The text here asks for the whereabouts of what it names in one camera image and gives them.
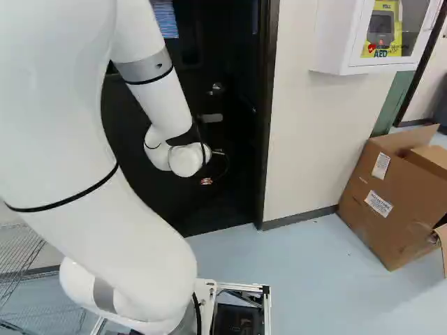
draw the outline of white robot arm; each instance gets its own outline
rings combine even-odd
[[[198,142],[184,147],[166,143],[186,133],[192,118],[148,0],[118,1],[111,59],[151,120],[144,143],[151,162],[181,177],[195,174],[211,151]]]
[[[112,58],[151,119],[153,164],[188,177],[210,158],[166,143],[192,121],[148,0],[0,3],[0,196],[67,256],[73,300],[143,334],[174,332],[191,314],[196,259],[132,191],[100,117]]]

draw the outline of white wall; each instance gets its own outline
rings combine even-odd
[[[280,3],[264,221],[338,203],[395,76],[310,73],[316,5]]]
[[[418,88],[411,99],[410,105],[405,112],[402,121],[421,120],[431,117],[430,103],[437,90],[439,82],[447,73],[447,20],[439,34],[432,56],[428,61],[427,68],[420,79]]]

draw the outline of box flap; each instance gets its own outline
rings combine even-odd
[[[447,179],[447,150],[439,145],[414,148],[407,153],[405,159],[442,179]]]
[[[434,231],[438,234],[439,241],[441,241],[442,260],[444,262],[444,276],[447,278],[447,224],[435,228]]]
[[[439,124],[425,126],[411,131],[389,134],[370,139],[381,147],[396,153],[403,149],[412,149],[428,145],[434,134],[438,131]]]

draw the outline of black stripe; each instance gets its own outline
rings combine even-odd
[[[144,142],[144,143],[145,143],[145,147],[147,147],[148,149],[151,149],[151,150],[156,149],[156,148],[158,148],[158,147],[161,146],[161,142],[160,142],[160,144],[157,145],[155,148],[151,148],[149,145],[146,144],[146,142]]]
[[[142,82],[128,82],[127,80],[124,80],[124,81],[126,84],[129,84],[129,85],[146,85],[146,84],[150,84],[151,82],[156,82],[157,80],[160,80],[161,78],[164,78],[169,73],[171,73],[173,70],[174,70],[174,66],[172,65],[169,68],[169,70],[167,70],[164,74],[159,75],[158,77],[148,79],[148,80],[143,80]]]
[[[105,176],[102,180],[100,180],[98,183],[94,184],[93,186],[89,187],[87,190],[82,191],[78,194],[72,195],[69,198],[60,200],[58,202],[53,202],[52,204],[46,204],[45,206],[39,206],[39,207],[32,207],[32,208],[16,208],[13,206],[10,206],[9,204],[5,203],[5,205],[16,212],[19,213],[36,213],[38,211],[48,211],[50,209],[54,209],[60,206],[64,206],[65,204],[69,204],[70,202],[76,201],[84,196],[86,196],[87,194],[95,191],[97,188],[100,188],[102,185],[104,185],[110,178],[112,178],[112,176],[116,173],[116,171],[118,171],[119,165],[118,163],[115,165],[115,167],[113,168],[112,171],[110,171],[110,173]]]

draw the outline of aed cabinet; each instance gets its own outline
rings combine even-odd
[[[443,0],[320,0],[311,70],[415,70]]]

